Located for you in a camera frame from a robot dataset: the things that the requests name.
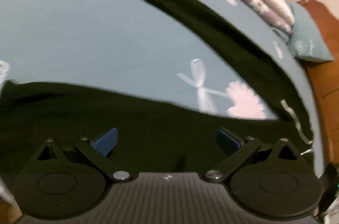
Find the black drawstring pants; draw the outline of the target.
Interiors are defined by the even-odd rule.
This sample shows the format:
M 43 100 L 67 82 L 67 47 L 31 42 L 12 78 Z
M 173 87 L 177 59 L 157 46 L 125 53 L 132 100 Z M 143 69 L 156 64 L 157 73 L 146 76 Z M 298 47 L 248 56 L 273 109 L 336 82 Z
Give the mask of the black drawstring pants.
M 112 161 L 132 172 L 205 171 L 224 158 L 217 130 L 270 144 L 286 137 L 301 152 L 314 138 L 287 74 L 247 36 L 198 0 L 144 0 L 196 33 L 266 101 L 277 120 L 219 117 L 118 92 L 66 83 L 6 81 L 1 92 L 1 178 L 12 188 L 47 138 L 65 149 L 117 128 Z

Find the teal patterned bed sheet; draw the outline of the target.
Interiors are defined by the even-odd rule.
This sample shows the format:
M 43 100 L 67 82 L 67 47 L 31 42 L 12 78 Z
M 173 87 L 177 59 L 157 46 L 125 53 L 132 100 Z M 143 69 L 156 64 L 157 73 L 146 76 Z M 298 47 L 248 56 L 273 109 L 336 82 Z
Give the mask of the teal patterned bed sheet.
M 320 130 L 311 88 L 286 47 L 292 26 L 263 0 L 200 0 L 293 78 Z M 1 0 L 1 60 L 20 83 L 56 81 L 124 92 L 233 118 L 275 119 L 211 48 L 143 0 Z

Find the wooden headboard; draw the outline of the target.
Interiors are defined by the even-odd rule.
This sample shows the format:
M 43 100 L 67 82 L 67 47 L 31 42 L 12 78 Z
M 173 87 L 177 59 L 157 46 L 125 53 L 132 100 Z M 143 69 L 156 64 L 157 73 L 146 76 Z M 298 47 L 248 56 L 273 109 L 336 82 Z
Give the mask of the wooden headboard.
M 320 119 L 324 163 L 338 164 L 338 19 L 317 0 L 300 0 L 315 21 L 334 60 L 302 62 L 310 80 Z

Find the teal pillow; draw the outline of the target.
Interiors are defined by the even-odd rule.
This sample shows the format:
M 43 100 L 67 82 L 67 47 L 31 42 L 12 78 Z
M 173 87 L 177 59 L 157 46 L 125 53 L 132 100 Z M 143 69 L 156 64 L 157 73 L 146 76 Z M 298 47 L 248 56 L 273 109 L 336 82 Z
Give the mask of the teal pillow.
M 273 27 L 272 30 L 286 43 L 293 57 L 316 63 L 331 62 L 334 57 L 309 12 L 296 2 L 286 0 L 295 17 L 290 34 Z

